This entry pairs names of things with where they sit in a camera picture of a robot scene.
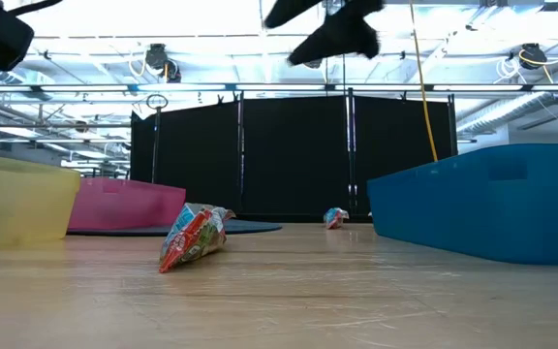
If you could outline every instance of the wooden floor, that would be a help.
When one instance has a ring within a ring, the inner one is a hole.
[[[159,274],[161,243],[0,251],[0,349],[558,348],[558,268],[288,225]]]

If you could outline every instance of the black divider screen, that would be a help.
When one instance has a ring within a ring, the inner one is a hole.
[[[152,181],[152,115],[133,122],[131,179]],[[238,106],[235,103],[161,114],[157,184],[186,189],[189,203],[239,211]]]
[[[447,103],[428,103],[439,159],[453,154]],[[355,97],[356,213],[370,210],[367,180],[433,162],[423,103]]]
[[[344,97],[247,100],[243,108],[245,213],[322,219],[348,207]]]
[[[131,179],[149,183],[152,181],[154,116],[141,120],[133,112],[131,120]]]

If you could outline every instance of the colorful food packaging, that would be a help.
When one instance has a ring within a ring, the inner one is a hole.
[[[341,228],[344,224],[344,219],[350,218],[348,216],[348,212],[336,207],[331,208],[329,211],[325,213],[325,223],[327,229],[337,229]]]
[[[232,217],[233,212],[222,207],[185,205],[163,242],[159,272],[223,247],[227,240],[223,223]]]

